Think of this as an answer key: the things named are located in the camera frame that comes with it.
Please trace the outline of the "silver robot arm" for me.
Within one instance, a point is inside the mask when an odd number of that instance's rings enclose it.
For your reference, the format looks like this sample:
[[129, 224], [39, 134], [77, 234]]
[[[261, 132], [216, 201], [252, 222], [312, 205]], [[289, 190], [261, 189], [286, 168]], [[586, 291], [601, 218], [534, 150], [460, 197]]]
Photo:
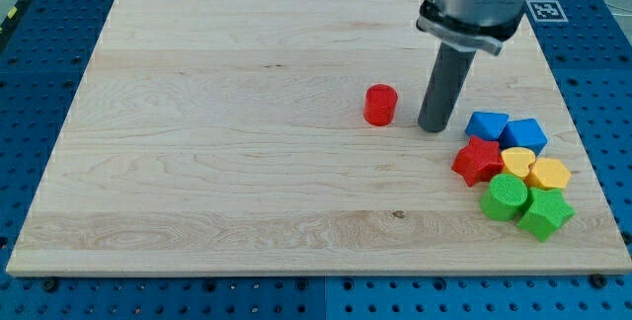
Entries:
[[451, 47], [499, 55], [517, 30], [526, 0], [423, 0], [417, 28]]

